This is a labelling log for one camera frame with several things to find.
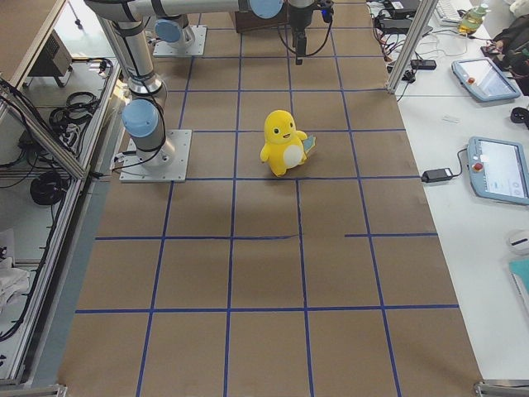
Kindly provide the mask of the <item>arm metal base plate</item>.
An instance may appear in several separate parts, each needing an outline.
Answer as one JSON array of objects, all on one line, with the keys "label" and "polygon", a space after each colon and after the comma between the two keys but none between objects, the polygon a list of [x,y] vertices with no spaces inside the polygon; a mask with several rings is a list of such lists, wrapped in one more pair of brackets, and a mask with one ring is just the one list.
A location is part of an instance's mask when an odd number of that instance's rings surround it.
[{"label": "arm metal base plate", "polygon": [[205,50],[207,27],[204,25],[187,26],[176,42],[158,40],[153,56],[155,58],[187,58],[201,56]]},{"label": "arm metal base plate", "polygon": [[148,160],[152,154],[138,151],[130,138],[127,149],[135,154],[124,159],[119,180],[122,183],[184,182],[191,140],[191,130],[170,129],[166,132],[165,144],[154,158]]}]

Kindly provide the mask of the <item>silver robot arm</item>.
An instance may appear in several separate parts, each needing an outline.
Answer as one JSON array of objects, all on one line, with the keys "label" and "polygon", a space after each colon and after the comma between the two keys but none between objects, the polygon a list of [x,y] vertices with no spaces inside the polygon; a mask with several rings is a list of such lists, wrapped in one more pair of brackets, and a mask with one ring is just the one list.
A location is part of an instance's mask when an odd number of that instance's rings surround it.
[{"label": "silver robot arm", "polygon": [[179,50],[187,49],[195,42],[195,34],[189,25],[187,14],[157,19],[155,34],[159,39]]},{"label": "silver robot arm", "polygon": [[145,36],[145,17],[156,17],[156,32],[165,42],[179,47],[194,43],[188,24],[189,13],[252,12],[261,19],[287,11],[293,32],[294,54],[300,61],[307,55],[305,30],[319,10],[331,23],[331,1],[88,1],[87,6],[102,24],[120,66],[126,72],[132,100],[124,107],[122,121],[136,147],[136,159],[122,167],[145,181],[184,179],[190,146],[189,130],[170,130],[164,123],[167,89],[155,72]]}]

